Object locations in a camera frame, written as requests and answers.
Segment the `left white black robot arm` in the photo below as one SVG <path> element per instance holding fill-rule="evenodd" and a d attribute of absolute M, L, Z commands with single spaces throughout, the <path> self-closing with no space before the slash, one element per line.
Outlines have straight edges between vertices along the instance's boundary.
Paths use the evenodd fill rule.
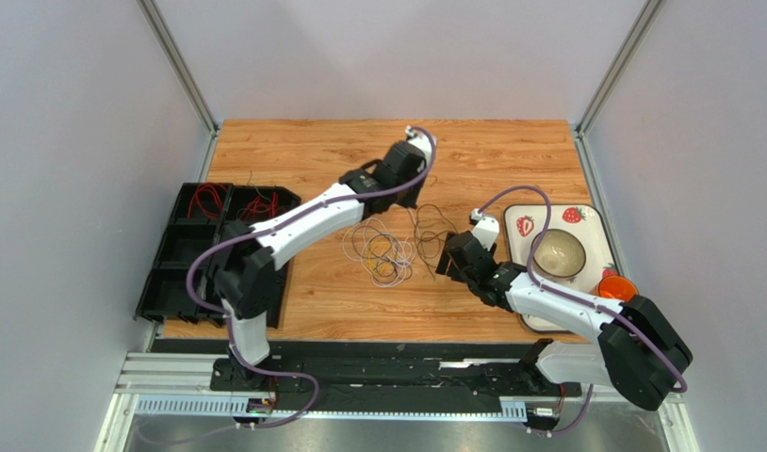
<path fill-rule="evenodd" d="M 416 207 L 436 157 L 436 141 L 416 134 L 384 158 L 346 172 L 319 196 L 279 217 L 233 225 L 213 255 L 210 279 L 225 310 L 229 349 L 253 374 L 270 353 L 267 312 L 278 297 L 279 271 L 301 251 L 392 206 Z"/>

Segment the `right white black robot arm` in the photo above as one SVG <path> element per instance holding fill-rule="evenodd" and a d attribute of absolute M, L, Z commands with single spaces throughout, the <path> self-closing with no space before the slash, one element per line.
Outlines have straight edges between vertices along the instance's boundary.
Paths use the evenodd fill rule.
<path fill-rule="evenodd" d="M 647 411 L 688 389 L 683 374 L 694 356 L 649 298 L 584 294 L 525 266 L 499 263 L 471 232 L 448 239 L 438 270 L 465 283 L 488 306 L 541 317 L 584 338 L 582 344 L 550 342 L 532 358 L 550 382 L 610 386 Z"/>

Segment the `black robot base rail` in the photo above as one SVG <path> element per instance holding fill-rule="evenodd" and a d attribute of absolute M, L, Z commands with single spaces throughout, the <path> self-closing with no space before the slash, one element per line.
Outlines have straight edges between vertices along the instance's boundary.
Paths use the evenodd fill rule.
<path fill-rule="evenodd" d="M 211 355 L 206 388 L 275 397 L 278 410 L 297 410 L 311 398 L 313 412 L 489 413 L 506 396 L 556 405 L 578 397 L 577 383 L 548 382 L 520 362 L 529 344 L 293 341 L 270 344 L 250 374 L 229 357 L 225 340 L 160 339 L 153 353 Z"/>

